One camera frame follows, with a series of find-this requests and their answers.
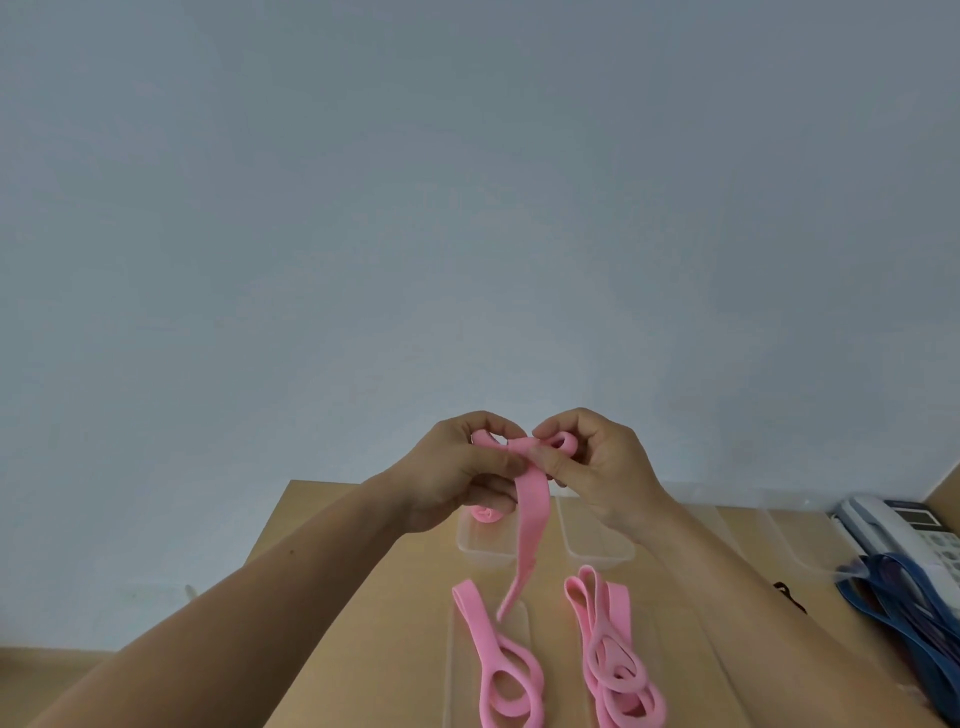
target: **telephone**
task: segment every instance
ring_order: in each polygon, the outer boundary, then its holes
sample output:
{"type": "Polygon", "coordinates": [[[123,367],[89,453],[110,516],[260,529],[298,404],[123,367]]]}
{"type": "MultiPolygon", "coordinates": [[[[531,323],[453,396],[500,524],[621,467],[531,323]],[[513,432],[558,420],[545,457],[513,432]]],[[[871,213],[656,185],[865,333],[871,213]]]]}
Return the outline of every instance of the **telephone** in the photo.
{"type": "Polygon", "coordinates": [[[868,554],[896,553],[913,559],[954,614],[960,616],[960,538],[922,503],[853,496],[835,516],[868,554]]]}

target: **pink elastic band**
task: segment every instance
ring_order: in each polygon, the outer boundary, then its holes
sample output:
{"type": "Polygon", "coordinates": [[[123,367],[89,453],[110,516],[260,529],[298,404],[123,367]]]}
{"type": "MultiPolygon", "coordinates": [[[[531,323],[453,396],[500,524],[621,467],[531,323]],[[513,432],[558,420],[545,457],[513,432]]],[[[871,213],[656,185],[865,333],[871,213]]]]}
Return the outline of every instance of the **pink elastic band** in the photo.
{"type": "Polygon", "coordinates": [[[662,728],[666,701],[633,648],[630,591],[584,566],[567,577],[564,593],[580,625],[584,681],[600,728],[662,728]],[[643,716],[630,715],[640,706],[643,716]]]}
{"type": "Polygon", "coordinates": [[[524,728],[541,728],[543,725],[543,670],[530,650],[508,640],[497,632],[487,616],[480,592],[471,581],[463,581],[453,588],[453,600],[460,614],[467,621],[473,645],[480,658],[480,725],[482,728],[497,728],[493,711],[505,717],[530,715],[524,728]],[[526,666],[524,672],[514,664],[504,651],[516,655],[526,666]],[[505,672],[523,688],[523,695],[508,700],[493,684],[493,676],[505,672]]]}
{"type": "MultiPolygon", "coordinates": [[[[548,440],[519,437],[501,445],[487,430],[478,429],[473,433],[472,439],[473,444],[481,448],[506,449],[524,457],[533,447],[556,448],[566,455],[573,455],[577,451],[577,438],[569,432],[558,432],[548,440]]],[[[537,546],[540,545],[543,530],[550,520],[550,484],[546,474],[529,461],[526,473],[516,479],[516,510],[520,520],[516,533],[516,576],[514,583],[510,585],[510,591],[496,610],[497,621],[503,621],[529,581],[537,564],[537,546]]],[[[498,521],[503,517],[501,513],[481,506],[473,506],[470,513],[482,523],[498,521]]]]}

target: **left hand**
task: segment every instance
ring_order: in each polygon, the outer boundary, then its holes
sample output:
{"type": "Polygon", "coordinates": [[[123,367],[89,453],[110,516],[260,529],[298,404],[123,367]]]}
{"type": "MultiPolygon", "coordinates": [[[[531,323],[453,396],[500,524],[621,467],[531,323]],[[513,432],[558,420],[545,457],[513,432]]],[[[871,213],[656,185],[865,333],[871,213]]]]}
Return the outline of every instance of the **left hand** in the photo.
{"type": "Polygon", "coordinates": [[[514,479],[527,461],[505,449],[481,448],[470,434],[486,429],[509,439],[526,433],[491,412],[470,412],[436,423],[410,452],[377,480],[395,497],[407,532],[439,525],[462,505],[482,505],[501,513],[516,508],[514,479]]]}

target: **white wall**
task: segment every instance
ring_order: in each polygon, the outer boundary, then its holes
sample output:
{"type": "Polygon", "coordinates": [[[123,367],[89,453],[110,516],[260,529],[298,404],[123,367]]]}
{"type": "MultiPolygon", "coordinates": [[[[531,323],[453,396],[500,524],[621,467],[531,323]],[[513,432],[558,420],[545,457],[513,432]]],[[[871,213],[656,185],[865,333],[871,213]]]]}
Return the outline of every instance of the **white wall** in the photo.
{"type": "Polygon", "coordinates": [[[956,4],[567,5],[6,4],[0,641],[121,643],[477,407],[674,481],[953,465],[956,4]]]}

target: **forearm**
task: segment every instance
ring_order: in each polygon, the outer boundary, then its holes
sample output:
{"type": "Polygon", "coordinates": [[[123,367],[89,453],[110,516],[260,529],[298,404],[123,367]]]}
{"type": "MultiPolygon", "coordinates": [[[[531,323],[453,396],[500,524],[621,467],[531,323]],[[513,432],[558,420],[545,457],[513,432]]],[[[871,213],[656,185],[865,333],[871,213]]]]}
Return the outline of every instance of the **forearm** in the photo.
{"type": "Polygon", "coordinates": [[[97,667],[35,728],[262,726],[399,535],[368,481],[97,667]]]}
{"type": "Polygon", "coordinates": [[[634,534],[683,588],[761,726],[941,723],[783,598],[682,507],[634,534]]]}

